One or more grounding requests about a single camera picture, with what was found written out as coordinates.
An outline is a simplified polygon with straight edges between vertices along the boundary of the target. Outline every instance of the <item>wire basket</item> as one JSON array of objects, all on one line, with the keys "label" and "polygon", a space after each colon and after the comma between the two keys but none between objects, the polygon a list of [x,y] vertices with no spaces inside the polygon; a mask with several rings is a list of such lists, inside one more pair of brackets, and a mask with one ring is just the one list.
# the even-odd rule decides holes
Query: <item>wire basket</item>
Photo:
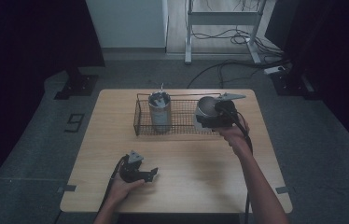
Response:
[{"label": "wire basket", "polygon": [[[215,134],[213,132],[199,132],[195,128],[193,120],[198,100],[184,99],[187,98],[187,96],[194,95],[219,95],[219,93],[171,95],[170,115],[172,124],[153,125],[147,99],[149,94],[138,93],[133,121],[133,127],[136,135],[164,135],[174,133]],[[169,131],[157,132],[157,128]]]}]

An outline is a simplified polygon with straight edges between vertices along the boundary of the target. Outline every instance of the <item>stainless steel cup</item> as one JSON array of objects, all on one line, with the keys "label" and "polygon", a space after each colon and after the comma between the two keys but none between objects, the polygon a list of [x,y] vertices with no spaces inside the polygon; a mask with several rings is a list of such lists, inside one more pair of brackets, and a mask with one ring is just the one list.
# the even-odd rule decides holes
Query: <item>stainless steel cup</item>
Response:
[{"label": "stainless steel cup", "polygon": [[171,129],[171,97],[165,91],[155,91],[148,96],[151,122],[157,133],[166,133]]}]

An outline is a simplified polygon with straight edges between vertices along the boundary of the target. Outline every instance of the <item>black curtain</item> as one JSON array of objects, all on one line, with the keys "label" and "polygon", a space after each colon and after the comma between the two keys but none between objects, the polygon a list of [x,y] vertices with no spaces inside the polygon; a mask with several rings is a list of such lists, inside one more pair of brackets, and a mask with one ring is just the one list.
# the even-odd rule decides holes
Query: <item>black curtain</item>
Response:
[{"label": "black curtain", "polygon": [[85,0],[0,0],[0,166],[68,67],[105,66]]}]

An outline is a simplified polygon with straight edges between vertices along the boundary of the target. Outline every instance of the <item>wrist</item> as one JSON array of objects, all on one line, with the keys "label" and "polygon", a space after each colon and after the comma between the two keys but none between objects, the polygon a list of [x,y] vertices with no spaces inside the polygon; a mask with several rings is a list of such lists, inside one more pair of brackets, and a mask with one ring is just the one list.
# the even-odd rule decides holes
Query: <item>wrist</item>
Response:
[{"label": "wrist", "polygon": [[247,144],[244,138],[239,138],[233,148],[237,151],[238,157],[242,157],[244,155],[250,154],[251,150],[249,145]]},{"label": "wrist", "polygon": [[116,209],[118,204],[119,203],[117,203],[115,200],[113,200],[112,198],[108,197],[107,200],[105,201],[105,204],[103,205],[102,209],[105,210],[105,211],[114,212],[114,210]]}]

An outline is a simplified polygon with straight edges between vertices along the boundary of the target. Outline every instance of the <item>gray floor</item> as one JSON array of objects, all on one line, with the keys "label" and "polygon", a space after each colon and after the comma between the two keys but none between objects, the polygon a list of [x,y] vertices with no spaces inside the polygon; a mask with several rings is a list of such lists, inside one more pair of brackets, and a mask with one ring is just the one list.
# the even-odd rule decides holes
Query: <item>gray floor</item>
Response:
[{"label": "gray floor", "polygon": [[[162,82],[167,89],[184,89],[204,68],[222,62],[213,57],[194,58],[192,65],[184,65],[182,58],[150,55],[143,57],[148,60],[136,60],[136,56],[108,60],[106,68],[81,69],[83,74],[99,75],[90,97],[53,100],[66,74],[46,81],[40,107],[0,169],[0,223],[55,223],[60,214],[61,188],[72,171],[100,90],[157,89]],[[349,223],[349,133],[323,102],[278,96],[262,71],[251,76],[255,71],[236,65],[225,67],[226,80],[239,79],[225,83],[224,88],[252,89],[258,97],[293,203],[288,215],[291,223]],[[216,69],[200,76],[191,88],[218,88]],[[67,121],[78,113],[85,114],[79,132],[64,132],[74,128]],[[61,213],[57,223],[92,223],[94,216]],[[175,219],[163,217],[160,223],[173,223],[171,220]],[[224,217],[222,220],[233,223]]]}]

